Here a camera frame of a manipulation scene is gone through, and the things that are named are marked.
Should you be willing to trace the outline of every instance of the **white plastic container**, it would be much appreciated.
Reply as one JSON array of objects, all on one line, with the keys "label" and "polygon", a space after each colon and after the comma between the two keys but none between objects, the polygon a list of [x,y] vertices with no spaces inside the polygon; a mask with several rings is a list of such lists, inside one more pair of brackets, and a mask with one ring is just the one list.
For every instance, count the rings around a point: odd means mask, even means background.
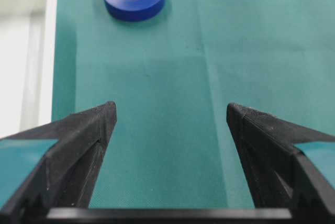
[{"label": "white plastic container", "polygon": [[0,138],[51,121],[57,0],[0,0]]}]

